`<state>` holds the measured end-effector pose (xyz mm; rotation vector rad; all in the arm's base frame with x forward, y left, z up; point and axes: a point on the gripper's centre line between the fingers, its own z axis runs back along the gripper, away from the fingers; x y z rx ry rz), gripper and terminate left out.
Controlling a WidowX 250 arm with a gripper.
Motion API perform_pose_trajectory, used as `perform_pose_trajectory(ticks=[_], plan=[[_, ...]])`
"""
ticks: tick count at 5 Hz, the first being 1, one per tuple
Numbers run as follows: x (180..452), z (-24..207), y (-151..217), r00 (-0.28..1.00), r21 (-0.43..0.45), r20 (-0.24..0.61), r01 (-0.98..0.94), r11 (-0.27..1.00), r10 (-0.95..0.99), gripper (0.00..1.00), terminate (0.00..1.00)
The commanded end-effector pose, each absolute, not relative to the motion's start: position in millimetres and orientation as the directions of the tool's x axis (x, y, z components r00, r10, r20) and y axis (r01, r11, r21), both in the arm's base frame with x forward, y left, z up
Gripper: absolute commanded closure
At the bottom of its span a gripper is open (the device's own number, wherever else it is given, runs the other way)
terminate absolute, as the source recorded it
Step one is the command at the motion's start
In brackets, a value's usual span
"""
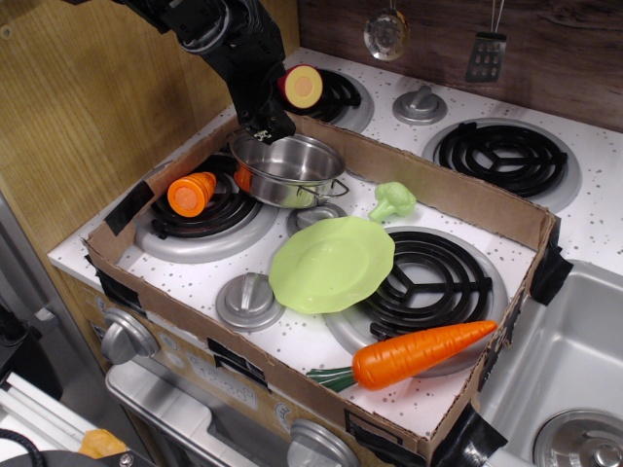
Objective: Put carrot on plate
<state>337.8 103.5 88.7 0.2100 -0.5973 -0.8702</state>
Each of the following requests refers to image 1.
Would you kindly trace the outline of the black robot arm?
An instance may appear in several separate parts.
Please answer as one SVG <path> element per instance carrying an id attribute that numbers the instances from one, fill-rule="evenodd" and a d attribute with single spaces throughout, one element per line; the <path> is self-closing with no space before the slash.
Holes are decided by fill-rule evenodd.
<path id="1" fill-rule="evenodd" d="M 199 56 L 226 83 L 238 123 L 271 145 L 295 133 L 276 97 L 286 74 L 280 30 L 259 1 L 124 1 L 124 6 Z"/>

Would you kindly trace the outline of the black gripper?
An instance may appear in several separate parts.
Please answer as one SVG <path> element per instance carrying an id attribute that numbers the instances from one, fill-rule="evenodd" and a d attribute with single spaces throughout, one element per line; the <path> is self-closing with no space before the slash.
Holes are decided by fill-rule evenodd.
<path id="1" fill-rule="evenodd" d="M 266 134 L 265 144 L 293 135 L 294 122 L 275 100 L 276 82 L 285 73 L 283 46 L 226 46 L 224 51 L 239 126 L 251 136 Z"/>

